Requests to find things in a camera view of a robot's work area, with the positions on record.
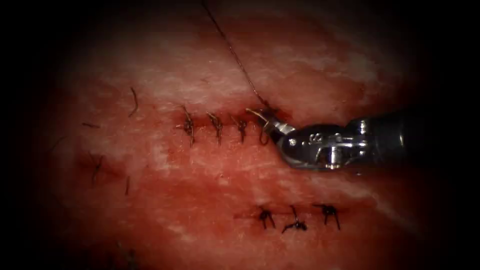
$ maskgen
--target surgical suture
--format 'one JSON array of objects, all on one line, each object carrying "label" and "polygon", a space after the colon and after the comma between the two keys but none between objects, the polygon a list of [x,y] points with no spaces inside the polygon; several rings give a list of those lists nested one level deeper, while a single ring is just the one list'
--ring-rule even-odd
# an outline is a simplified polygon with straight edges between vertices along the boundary
[{"label": "surgical suture", "polygon": [[238,57],[238,55],[235,53],[233,47],[232,47],[232,44],[230,43],[230,41],[228,40],[227,36],[225,35],[225,33],[222,31],[222,29],[220,28],[220,25],[217,23],[217,21],[215,20],[213,14],[210,12],[209,8],[207,7],[207,4],[205,3],[204,0],[202,0],[201,2],[203,8],[206,10],[208,16],[210,17],[210,20],[213,22],[213,24],[215,25],[216,27],[216,30],[218,31],[218,33],[220,33],[220,36],[223,38],[223,40],[226,42],[227,46],[228,46],[228,49],[230,50],[230,53],[233,55],[233,57],[235,57],[235,60],[237,62],[237,64],[240,66],[240,69],[241,71],[243,72],[243,74],[245,75],[245,78],[247,79],[248,83],[250,84],[250,87],[251,89],[253,90],[253,93],[256,95],[256,97],[258,98],[258,100],[267,108],[270,109],[270,105],[269,103],[263,99],[260,94],[257,92],[257,90],[255,89],[255,86],[254,86],[254,83],[252,82],[252,80],[250,79],[250,76],[249,74],[247,73],[247,71],[245,70],[244,66],[242,65],[242,62],[240,61],[240,58]]},{"label": "surgical suture", "polygon": [[265,220],[268,218],[268,219],[270,219],[272,227],[275,229],[276,227],[275,227],[274,219],[272,217],[272,212],[270,212],[270,210],[264,209],[261,206],[259,208],[261,209],[261,213],[260,213],[260,216],[258,217],[258,219],[262,221],[263,228],[265,230],[267,229],[267,224],[266,224]]},{"label": "surgical suture", "polygon": [[266,119],[261,113],[258,113],[255,110],[252,110],[250,108],[246,108],[245,110],[249,113],[252,113],[252,114],[260,117],[263,121],[265,121],[265,125],[260,130],[260,137],[258,139],[260,141],[260,144],[266,146],[269,143],[269,135],[265,132],[265,130],[266,130],[268,124],[270,123],[269,120]]},{"label": "surgical suture", "polygon": [[92,124],[92,123],[85,123],[85,122],[83,122],[83,123],[81,123],[81,125],[82,125],[82,126],[85,126],[85,127],[92,128],[92,129],[99,129],[99,128],[100,128],[99,125],[97,125],[97,124]]},{"label": "surgical suture", "polygon": [[194,138],[194,121],[190,116],[190,113],[187,111],[185,106],[182,106],[183,111],[185,112],[185,122],[182,125],[177,125],[177,128],[183,128],[183,130],[190,136],[190,147],[194,145],[195,138]]},{"label": "surgical suture", "polygon": [[214,114],[208,111],[206,112],[206,114],[208,115],[211,123],[216,129],[216,138],[218,139],[218,145],[220,145],[222,140],[222,128],[223,128],[222,122],[220,121],[220,118],[216,117]]},{"label": "surgical suture", "polygon": [[55,150],[55,148],[66,138],[67,138],[67,136],[61,136],[60,138],[58,138],[56,140],[56,142],[50,147],[50,150],[48,150],[48,152],[49,153],[53,152]]},{"label": "surgical suture", "polygon": [[128,196],[130,190],[130,175],[126,178],[125,196]]},{"label": "surgical suture", "polygon": [[297,212],[295,211],[295,207],[293,205],[290,205],[290,207],[293,211],[293,215],[295,216],[295,222],[292,223],[292,224],[286,225],[285,228],[283,228],[283,230],[281,231],[281,233],[283,234],[286,230],[288,230],[290,228],[295,228],[297,230],[302,229],[302,230],[306,231],[307,230],[307,225],[305,225],[305,221],[300,222],[299,217],[297,216]]},{"label": "surgical suture", "polygon": [[332,205],[326,205],[326,204],[312,204],[312,206],[321,208],[321,212],[325,216],[325,221],[324,221],[325,225],[327,225],[327,219],[329,218],[329,216],[334,216],[336,220],[336,226],[340,231],[339,217],[337,215],[337,209],[335,207],[333,207]]},{"label": "surgical suture", "polygon": [[239,119],[238,121],[233,117],[233,115],[230,114],[231,120],[235,123],[236,127],[238,128],[238,131],[240,132],[240,142],[243,144],[244,143],[244,138],[246,136],[245,134],[245,128],[247,127],[247,122],[243,121],[242,119]]},{"label": "surgical suture", "polygon": [[137,93],[135,93],[135,89],[133,87],[130,87],[130,90],[133,93],[133,100],[135,101],[135,108],[133,108],[133,110],[130,112],[128,117],[131,117],[132,115],[134,115],[134,113],[136,113],[137,110],[139,109],[139,101],[137,100]]},{"label": "surgical suture", "polygon": [[93,174],[91,175],[91,185],[93,186],[95,185],[95,182],[97,180],[97,174],[99,173],[100,168],[102,167],[102,160],[104,159],[104,156],[101,155],[100,159],[98,160],[98,163],[96,163],[94,156],[92,156],[92,153],[88,152],[88,154],[90,155],[91,161],[95,165],[95,169],[93,170]]}]

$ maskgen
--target knotted suture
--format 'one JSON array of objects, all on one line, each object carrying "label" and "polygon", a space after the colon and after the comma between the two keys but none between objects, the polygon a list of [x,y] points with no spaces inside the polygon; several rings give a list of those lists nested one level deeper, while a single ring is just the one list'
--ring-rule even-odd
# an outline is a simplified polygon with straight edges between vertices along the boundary
[{"label": "knotted suture", "polygon": [[93,169],[93,173],[91,175],[91,185],[93,186],[97,181],[97,174],[99,173],[100,168],[102,167],[102,161],[104,159],[104,156],[101,155],[98,161],[96,161],[91,152],[88,152],[88,154],[90,155],[90,159],[93,162],[93,165],[95,166],[95,168]]},{"label": "knotted suture", "polygon": [[218,139],[218,145],[220,145],[222,141],[222,127],[223,127],[222,121],[220,121],[220,118],[216,117],[214,114],[208,111],[206,112],[206,114],[210,118],[213,127],[216,129],[216,137]]},{"label": "knotted suture", "polygon": [[185,106],[181,106],[183,108],[183,112],[185,113],[185,122],[183,125],[177,125],[176,128],[183,129],[188,136],[190,136],[190,148],[194,145],[195,137],[194,137],[194,121],[190,116],[190,113],[187,111]]},{"label": "knotted suture", "polygon": [[[190,147],[192,147],[193,144],[196,142],[195,129],[196,128],[200,128],[200,129],[204,128],[207,120],[204,119],[203,116],[202,116],[202,118],[197,118],[194,121],[193,115],[190,112],[187,111],[187,108],[184,105],[182,105],[181,108],[182,108],[183,113],[185,115],[185,119],[184,119],[183,124],[177,124],[175,126],[175,128],[176,129],[182,129],[183,131],[185,131],[185,133],[190,137]],[[245,136],[247,135],[245,129],[248,125],[248,120],[253,121],[253,118],[245,117],[246,114],[245,115],[234,116],[233,114],[228,113],[228,116],[229,116],[229,119],[231,120],[231,122],[227,123],[227,124],[225,124],[222,121],[222,119],[218,116],[218,114],[216,114],[214,112],[207,111],[206,116],[207,116],[209,122],[215,128],[217,143],[218,143],[219,146],[221,145],[221,142],[222,142],[223,128],[225,126],[235,126],[237,128],[238,132],[240,133],[240,143],[243,144],[244,140],[245,140]]]}]

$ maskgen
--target skin incision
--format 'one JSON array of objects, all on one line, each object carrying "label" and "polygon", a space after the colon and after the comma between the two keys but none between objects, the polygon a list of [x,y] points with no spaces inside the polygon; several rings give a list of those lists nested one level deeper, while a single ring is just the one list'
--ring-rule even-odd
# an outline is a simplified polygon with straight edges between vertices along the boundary
[{"label": "skin incision", "polygon": [[442,182],[413,168],[293,169],[255,114],[345,125],[416,98],[406,36],[349,7],[191,1],[85,26],[28,144],[29,224],[38,250],[61,250],[43,258],[129,270],[429,265],[449,226]]}]

